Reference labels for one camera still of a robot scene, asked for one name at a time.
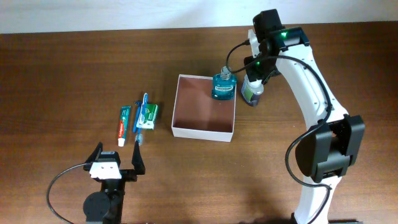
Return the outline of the clear foam soap pump bottle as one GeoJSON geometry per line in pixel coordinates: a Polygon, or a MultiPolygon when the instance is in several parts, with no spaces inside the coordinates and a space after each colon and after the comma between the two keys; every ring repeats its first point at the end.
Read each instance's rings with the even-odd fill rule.
{"type": "Polygon", "coordinates": [[[261,80],[250,82],[248,76],[244,76],[241,94],[249,106],[257,106],[263,92],[264,86],[261,80]]]}

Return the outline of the green Colgate toothpaste tube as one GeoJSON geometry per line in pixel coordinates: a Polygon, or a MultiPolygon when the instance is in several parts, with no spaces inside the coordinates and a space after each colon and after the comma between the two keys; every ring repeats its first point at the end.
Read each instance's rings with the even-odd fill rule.
{"type": "Polygon", "coordinates": [[[126,142],[131,106],[123,106],[120,112],[118,129],[118,146],[123,147],[126,142]]]}

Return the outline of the green Dettol soap bar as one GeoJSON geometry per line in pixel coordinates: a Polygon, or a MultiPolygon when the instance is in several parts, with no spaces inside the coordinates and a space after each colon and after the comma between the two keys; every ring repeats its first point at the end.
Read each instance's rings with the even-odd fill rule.
{"type": "Polygon", "coordinates": [[[141,119],[137,118],[136,128],[154,129],[158,111],[159,111],[158,105],[146,104],[144,112],[144,122],[142,124],[139,124],[141,119]]]}

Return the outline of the blue white toothbrush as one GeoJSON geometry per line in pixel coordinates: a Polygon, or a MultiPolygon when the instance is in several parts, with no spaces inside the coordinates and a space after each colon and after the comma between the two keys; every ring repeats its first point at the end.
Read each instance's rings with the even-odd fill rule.
{"type": "MultiPolygon", "coordinates": [[[[144,112],[145,112],[147,100],[148,100],[148,94],[144,93],[144,96],[143,96],[143,99],[142,99],[142,104],[141,104],[141,115],[140,115],[140,119],[141,120],[140,120],[139,124],[142,124],[144,122],[144,112]]],[[[140,146],[142,145],[143,136],[142,136],[141,133],[136,134],[135,141],[138,141],[140,146]]]]}

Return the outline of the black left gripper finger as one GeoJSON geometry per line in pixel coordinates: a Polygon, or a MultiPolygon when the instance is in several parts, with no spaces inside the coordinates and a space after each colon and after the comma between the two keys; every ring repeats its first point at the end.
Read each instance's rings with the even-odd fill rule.
{"type": "Polygon", "coordinates": [[[98,157],[102,153],[102,151],[103,151],[103,143],[99,142],[97,144],[95,150],[89,155],[89,157],[87,158],[87,160],[85,162],[86,163],[94,162],[95,160],[98,159],[98,157]]]}
{"type": "Polygon", "coordinates": [[[134,171],[137,175],[144,175],[146,173],[146,168],[145,168],[142,156],[141,156],[140,145],[139,145],[138,141],[136,141],[134,143],[134,150],[133,150],[133,154],[132,154],[131,163],[132,163],[132,165],[134,167],[134,171]]]}

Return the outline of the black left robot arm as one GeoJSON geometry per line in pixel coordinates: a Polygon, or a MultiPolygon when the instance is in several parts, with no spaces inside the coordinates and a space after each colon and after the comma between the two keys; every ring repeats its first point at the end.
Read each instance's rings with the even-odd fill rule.
{"type": "Polygon", "coordinates": [[[137,181],[139,175],[146,173],[140,152],[141,144],[140,140],[134,143],[132,169],[121,169],[119,153],[104,152],[102,142],[87,158],[83,170],[101,184],[101,189],[87,196],[83,203],[87,223],[121,223],[125,185],[137,181]]]}

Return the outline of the pink box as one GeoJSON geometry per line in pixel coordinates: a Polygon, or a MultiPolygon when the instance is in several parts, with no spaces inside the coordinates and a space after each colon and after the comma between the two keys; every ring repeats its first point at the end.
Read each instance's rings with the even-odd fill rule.
{"type": "Polygon", "coordinates": [[[172,116],[172,133],[177,138],[230,142],[234,134],[236,98],[211,97],[213,78],[178,76],[172,116]]]}

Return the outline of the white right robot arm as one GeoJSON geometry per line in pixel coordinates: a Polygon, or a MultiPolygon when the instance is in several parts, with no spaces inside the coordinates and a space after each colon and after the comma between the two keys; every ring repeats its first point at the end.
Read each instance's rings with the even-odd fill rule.
{"type": "Polygon", "coordinates": [[[323,78],[303,29],[282,25],[256,26],[246,45],[243,96],[252,102],[255,93],[273,74],[289,84],[301,109],[306,131],[285,153],[287,172],[302,192],[292,223],[328,223],[332,196],[348,168],[357,160],[365,124],[339,103],[323,78]]]}

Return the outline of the teal Listerine mouthwash bottle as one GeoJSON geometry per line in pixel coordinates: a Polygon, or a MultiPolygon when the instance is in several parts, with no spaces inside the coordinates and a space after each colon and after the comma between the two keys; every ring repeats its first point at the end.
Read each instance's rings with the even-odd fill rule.
{"type": "Polygon", "coordinates": [[[215,100],[232,100],[234,98],[237,78],[227,66],[219,74],[213,76],[213,89],[211,96],[215,100]]]}

